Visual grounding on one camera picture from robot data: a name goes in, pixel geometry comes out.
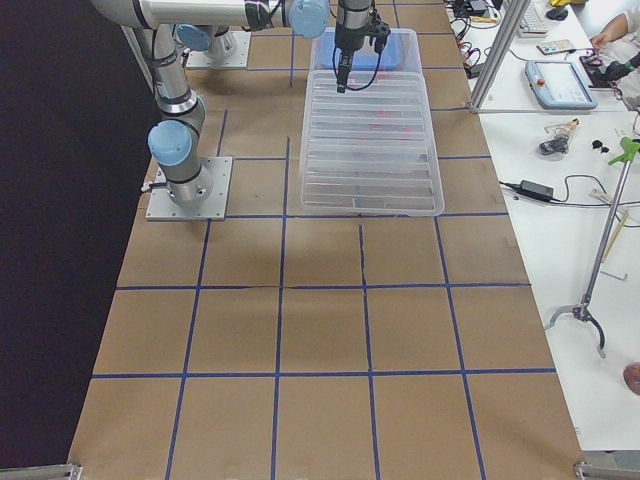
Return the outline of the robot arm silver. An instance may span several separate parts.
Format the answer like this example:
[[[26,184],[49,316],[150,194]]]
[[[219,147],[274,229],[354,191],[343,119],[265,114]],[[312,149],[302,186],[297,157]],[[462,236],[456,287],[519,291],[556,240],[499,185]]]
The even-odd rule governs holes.
[[[236,52],[237,41],[228,27],[177,24],[178,42],[191,52],[200,52],[214,61],[222,61]]]
[[[161,122],[148,135],[148,146],[166,179],[170,200],[197,206],[210,196],[214,177],[199,159],[197,146],[206,116],[201,97],[191,88],[178,58],[178,47],[210,42],[233,28],[256,32],[289,28],[306,39],[319,37],[329,16],[336,16],[334,44],[340,51],[337,90],[348,90],[354,54],[365,43],[381,53],[389,25],[372,1],[96,1],[106,19],[132,29],[149,70]]]

